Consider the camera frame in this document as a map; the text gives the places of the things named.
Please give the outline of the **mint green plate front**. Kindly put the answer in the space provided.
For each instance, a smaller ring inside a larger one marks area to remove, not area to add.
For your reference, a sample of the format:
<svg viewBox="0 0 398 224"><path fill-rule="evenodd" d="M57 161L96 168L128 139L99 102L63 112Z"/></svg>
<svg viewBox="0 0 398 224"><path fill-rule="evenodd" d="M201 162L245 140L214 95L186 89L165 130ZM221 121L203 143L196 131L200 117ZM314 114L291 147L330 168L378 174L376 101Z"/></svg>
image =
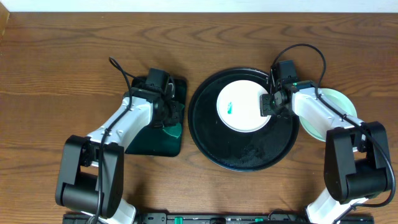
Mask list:
<svg viewBox="0 0 398 224"><path fill-rule="evenodd" d="M322 88L323 94L334 104L338 105L341 109L343 109L345 112L350 114L351 116L357 117L357 111L356 108L354 107L354 104L351 102L351 100L341 92L330 89L330 88ZM311 135L311 137L325 142L325 138L318 133L318 131L304 118L300 117L300 123L303 127L303 129Z"/></svg>

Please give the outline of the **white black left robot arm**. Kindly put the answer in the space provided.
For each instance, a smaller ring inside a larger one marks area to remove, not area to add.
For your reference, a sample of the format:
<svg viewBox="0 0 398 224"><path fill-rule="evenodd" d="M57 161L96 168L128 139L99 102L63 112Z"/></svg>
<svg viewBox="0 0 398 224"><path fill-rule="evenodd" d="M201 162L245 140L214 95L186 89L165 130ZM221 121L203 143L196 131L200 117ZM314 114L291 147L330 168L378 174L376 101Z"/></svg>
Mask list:
<svg viewBox="0 0 398 224"><path fill-rule="evenodd" d="M55 201L84 213L87 223L134 223L136 208L123 198L126 154L175 157L180 153L187 87L169 84L127 91L115 114L63 147Z"/></svg>

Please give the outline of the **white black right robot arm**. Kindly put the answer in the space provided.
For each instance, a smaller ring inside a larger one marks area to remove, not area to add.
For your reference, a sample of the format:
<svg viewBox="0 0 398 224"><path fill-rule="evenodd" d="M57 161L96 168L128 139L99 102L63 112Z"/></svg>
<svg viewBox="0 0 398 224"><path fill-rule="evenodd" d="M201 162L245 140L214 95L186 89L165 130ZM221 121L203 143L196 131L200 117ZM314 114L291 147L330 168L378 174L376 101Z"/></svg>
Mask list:
<svg viewBox="0 0 398 224"><path fill-rule="evenodd" d="M384 126L365 123L323 96L311 81L286 83L273 94L260 97L262 116L289 112L306 119L325 138L326 188L306 208L311 223L340 223L357 207L388 191L389 204L396 192L396 177L389 157Z"/></svg>

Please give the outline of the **green sponge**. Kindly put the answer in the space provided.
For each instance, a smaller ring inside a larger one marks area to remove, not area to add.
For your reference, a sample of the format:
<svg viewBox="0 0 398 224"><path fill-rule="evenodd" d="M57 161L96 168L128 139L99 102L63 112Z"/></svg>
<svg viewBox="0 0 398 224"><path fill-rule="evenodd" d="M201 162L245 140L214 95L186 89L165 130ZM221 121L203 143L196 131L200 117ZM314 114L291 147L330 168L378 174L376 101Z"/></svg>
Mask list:
<svg viewBox="0 0 398 224"><path fill-rule="evenodd" d="M164 127L163 132L173 138L179 138L182 134L182 125L177 123L174 126Z"/></svg>

